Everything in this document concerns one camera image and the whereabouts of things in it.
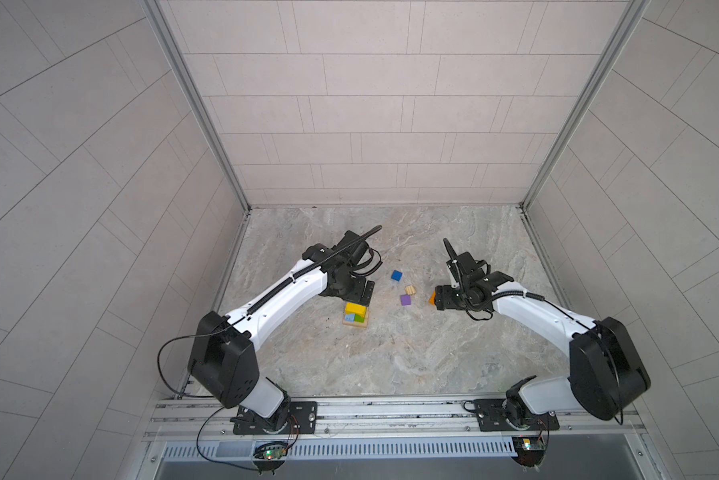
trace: marble floor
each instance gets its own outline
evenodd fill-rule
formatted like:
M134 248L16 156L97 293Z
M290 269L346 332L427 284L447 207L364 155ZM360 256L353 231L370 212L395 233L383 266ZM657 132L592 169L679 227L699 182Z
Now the marble floor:
M384 264L366 329L342 324L344 302L316 296L258 351L261 375L292 396L503 392L529 375L559 374L567 358L519 322L496 314L474 322L429 303L449 283L442 237L553 300L520 211L514 206L399 206L257 209L242 242L220 313L257 296L310 245L332 246L346 230L369 239ZM393 270L403 272L393 281ZM405 285L418 291L401 306Z

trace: yellow block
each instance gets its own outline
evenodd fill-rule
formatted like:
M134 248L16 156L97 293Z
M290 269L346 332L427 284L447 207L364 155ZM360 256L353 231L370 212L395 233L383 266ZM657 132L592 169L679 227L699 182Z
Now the yellow block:
M346 313L357 313L360 316L367 318L367 307L362 305L357 305L356 303L347 302L346 303Z

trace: gray stone surface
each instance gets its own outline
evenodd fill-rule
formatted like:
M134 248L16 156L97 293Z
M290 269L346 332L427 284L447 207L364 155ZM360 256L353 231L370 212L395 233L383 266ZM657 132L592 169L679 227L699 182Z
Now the gray stone surface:
M529 375L565 372L567 358L519 322L489 322L429 303L449 283L448 237L554 300L520 211L514 206L283 208L252 211L220 312L252 299L294 265L310 245L336 244L346 230L383 230L370 245L384 264L370 277L375 292L366 329L344 326L344 302L317 296L291 315L258 351L261 375L293 396L502 392ZM391 280L403 272L401 282ZM406 285L418 291L401 306Z

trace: tiled wall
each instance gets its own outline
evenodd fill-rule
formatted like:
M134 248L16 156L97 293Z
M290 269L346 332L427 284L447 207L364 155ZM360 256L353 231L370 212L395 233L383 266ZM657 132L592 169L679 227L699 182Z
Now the tiled wall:
M719 0L653 0L530 217L575 309L628 325L675 480L719 480Z
M0 478L115 478L241 218L136 0L1 0Z
M255 205L524 198L625 2L162 0Z

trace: black mounting plate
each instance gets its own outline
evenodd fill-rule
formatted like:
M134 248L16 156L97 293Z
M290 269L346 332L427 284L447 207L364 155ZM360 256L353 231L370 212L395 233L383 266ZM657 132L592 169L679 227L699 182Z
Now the black mounting plate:
M300 435L316 431L316 402L290 402L289 414L296 417L297 425L300 427ZM311 414L314 414L314 420L308 419ZM234 423L234 435L275 435L257 425L255 415L251 410L239 407L239 413L236 414L236 417L239 418L240 422ZM280 433L286 435L289 433L289 427L285 425L285 428Z
M477 415L477 422L479 423L480 432L520 432L516 428L509 425L506 421L506 417L502 415L503 412L503 398L477 398L473 401L474 410ZM559 422L556 416L552 416L549 413L543 415L534 416L539 418L550 430L559 430Z

